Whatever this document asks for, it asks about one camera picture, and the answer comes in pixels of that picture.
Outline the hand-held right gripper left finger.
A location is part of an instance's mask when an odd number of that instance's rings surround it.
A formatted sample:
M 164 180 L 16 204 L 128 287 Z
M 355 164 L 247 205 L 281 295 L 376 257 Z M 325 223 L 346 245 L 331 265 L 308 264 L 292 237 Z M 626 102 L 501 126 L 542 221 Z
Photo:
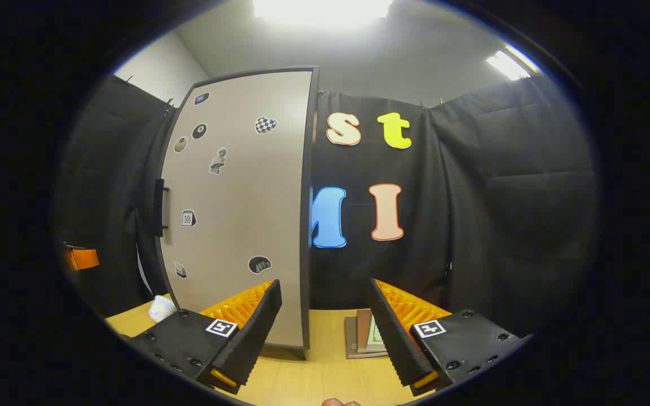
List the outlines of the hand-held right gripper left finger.
M 174 311 L 122 339 L 163 367 L 233 395 L 248 382 L 282 306 L 278 279 L 196 312 Z

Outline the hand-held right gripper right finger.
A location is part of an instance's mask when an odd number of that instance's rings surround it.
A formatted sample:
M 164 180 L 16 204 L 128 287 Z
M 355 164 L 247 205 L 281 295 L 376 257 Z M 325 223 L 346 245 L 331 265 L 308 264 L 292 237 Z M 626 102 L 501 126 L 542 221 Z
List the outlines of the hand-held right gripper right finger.
M 451 313 L 377 279 L 368 304 L 400 383 L 413 396 L 472 380 L 531 340 L 471 309 Z

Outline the brown book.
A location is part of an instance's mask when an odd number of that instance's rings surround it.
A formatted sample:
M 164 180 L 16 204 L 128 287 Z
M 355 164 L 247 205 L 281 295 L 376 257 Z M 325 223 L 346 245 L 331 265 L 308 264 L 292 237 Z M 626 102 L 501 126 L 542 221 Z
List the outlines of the brown book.
M 358 337 L 358 352 L 379 352 L 369 351 L 366 349 L 366 342 L 368 339 L 368 331 L 371 326 L 372 311 L 370 309 L 358 309 L 356 313 L 357 318 L 357 337 Z

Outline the grey book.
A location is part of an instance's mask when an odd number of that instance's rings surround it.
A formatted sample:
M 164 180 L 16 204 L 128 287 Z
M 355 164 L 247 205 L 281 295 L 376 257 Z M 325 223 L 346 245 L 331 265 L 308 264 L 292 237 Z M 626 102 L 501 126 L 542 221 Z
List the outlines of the grey book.
M 379 358 L 387 356 L 386 351 L 379 352 L 358 352 L 357 337 L 357 318 L 355 316 L 346 316 L 344 318 L 345 327 L 345 354 L 346 359 L 363 359 Z

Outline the white plush toy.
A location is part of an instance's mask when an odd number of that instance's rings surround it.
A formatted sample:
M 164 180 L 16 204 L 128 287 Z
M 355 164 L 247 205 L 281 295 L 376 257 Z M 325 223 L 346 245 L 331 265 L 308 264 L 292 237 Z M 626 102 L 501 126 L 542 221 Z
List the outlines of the white plush toy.
M 166 296 L 156 295 L 148 308 L 148 316 L 157 324 L 177 311 L 175 303 Z

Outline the black backdrop cloth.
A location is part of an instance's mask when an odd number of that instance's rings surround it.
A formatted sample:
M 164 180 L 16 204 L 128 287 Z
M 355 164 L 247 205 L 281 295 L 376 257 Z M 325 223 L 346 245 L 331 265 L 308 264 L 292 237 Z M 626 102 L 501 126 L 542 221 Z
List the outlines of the black backdrop cloth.
M 317 70 L 194 85 L 172 108 L 119 78 L 72 129 L 58 242 L 96 249 L 82 295 L 104 317 L 170 294 L 194 311 L 282 283 L 268 342 L 309 310 L 368 306 L 378 279 L 517 335 L 585 279 L 598 180 L 573 104 L 539 75 L 423 108 L 323 92 Z M 165 187 L 163 237 L 154 182 Z

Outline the small ceiling light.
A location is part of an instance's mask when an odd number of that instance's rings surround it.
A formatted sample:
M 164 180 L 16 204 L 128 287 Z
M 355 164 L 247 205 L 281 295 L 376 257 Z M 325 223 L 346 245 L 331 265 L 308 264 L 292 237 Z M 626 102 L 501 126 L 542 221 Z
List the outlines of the small ceiling light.
M 487 57 L 486 62 L 511 81 L 517 81 L 532 76 L 519 63 L 511 59 L 508 54 L 501 50 L 498 50 L 492 56 Z

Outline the large ceiling light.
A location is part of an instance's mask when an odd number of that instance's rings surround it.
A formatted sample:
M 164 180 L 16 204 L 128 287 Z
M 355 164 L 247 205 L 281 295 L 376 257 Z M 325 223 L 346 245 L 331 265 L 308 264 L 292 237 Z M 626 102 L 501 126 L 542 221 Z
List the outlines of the large ceiling light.
M 359 25 L 387 17 L 394 0 L 251 0 L 256 19 L 286 25 Z

